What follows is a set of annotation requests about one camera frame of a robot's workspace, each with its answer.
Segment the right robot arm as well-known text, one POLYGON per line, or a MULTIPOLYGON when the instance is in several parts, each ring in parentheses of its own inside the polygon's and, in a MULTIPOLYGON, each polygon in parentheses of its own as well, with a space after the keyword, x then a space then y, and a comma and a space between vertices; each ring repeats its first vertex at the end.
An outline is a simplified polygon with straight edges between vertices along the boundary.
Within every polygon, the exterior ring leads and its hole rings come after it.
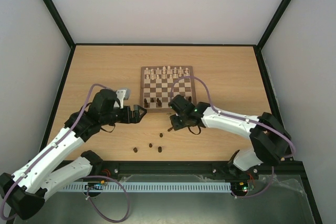
POLYGON ((277 166, 286 151, 294 146, 289 133, 270 113, 261 116, 242 115, 221 110, 210 103, 199 102, 194 105, 181 95, 175 96, 169 107, 175 112, 170 116, 172 129, 212 128, 242 136, 251 141, 251 147, 237 150, 229 161, 232 176, 242 177, 250 168, 267 164, 277 166))

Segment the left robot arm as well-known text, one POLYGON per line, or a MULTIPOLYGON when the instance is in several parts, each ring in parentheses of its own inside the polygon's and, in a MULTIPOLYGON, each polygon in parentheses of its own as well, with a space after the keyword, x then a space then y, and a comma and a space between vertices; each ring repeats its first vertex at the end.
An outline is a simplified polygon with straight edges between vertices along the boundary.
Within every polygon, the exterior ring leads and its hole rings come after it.
POLYGON ((83 152, 70 164, 58 165, 83 145, 103 126, 117 123, 137 124, 146 115, 145 108, 123 104, 128 89, 102 89, 92 101, 86 100, 78 112, 65 122, 57 136, 31 161, 16 172, 1 174, 1 197, 22 220, 38 213, 59 189, 86 176, 98 176, 103 160, 93 151, 83 152))

